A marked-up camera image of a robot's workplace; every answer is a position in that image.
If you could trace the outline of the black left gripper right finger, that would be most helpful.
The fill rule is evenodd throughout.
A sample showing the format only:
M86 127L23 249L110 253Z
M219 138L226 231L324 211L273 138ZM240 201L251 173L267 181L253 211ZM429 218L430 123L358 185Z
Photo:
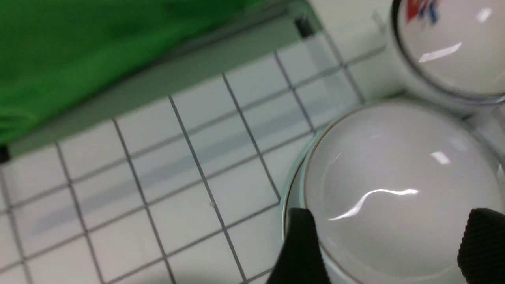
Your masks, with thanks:
M489 208L469 213L457 263L468 284L505 282L505 216Z

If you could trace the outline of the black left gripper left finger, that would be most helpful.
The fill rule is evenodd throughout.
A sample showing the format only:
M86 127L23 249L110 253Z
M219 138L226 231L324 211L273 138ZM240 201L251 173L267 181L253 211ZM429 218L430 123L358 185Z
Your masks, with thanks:
M303 208L291 208L288 216L285 241L267 284L330 284L314 216Z

